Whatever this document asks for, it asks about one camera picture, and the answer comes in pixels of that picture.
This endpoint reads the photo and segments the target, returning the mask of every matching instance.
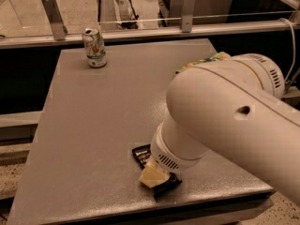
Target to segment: metal post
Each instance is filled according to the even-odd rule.
[[[56,0],[41,0],[45,8],[55,40],[65,40],[67,28],[60,15]]]
[[[184,33],[189,33],[193,25],[193,13],[196,0],[183,0],[181,10],[181,29]]]

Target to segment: black hole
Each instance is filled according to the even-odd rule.
[[[241,113],[241,114],[249,114],[250,113],[250,107],[249,106],[244,106],[244,107],[241,107],[237,110],[238,113]]]

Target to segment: silver can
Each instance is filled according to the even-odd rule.
[[[104,40],[100,32],[96,28],[86,28],[82,40],[89,66],[101,68],[106,65]]]

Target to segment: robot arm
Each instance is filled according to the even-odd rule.
[[[170,84],[153,158],[180,173],[209,148],[300,204],[300,113],[283,90],[280,69],[257,54],[189,68]]]

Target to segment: white cable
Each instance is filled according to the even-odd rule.
[[[294,31],[293,31],[293,25],[292,23],[287,20],[287,19],[279,19],[280,21],[288,24],[291,28],[291,33],[292,33],[292,64],[291,64],[291,68],[287,74],[287,76],[285,77],[284,79],[284,82],[286,82],[288,79],[289,79],[289,76],[293,70],[293,67],[294,67],[294,64],[295,64],[295,61],[296,61],[296,42],[295,42],[295,37],[294,37]]]

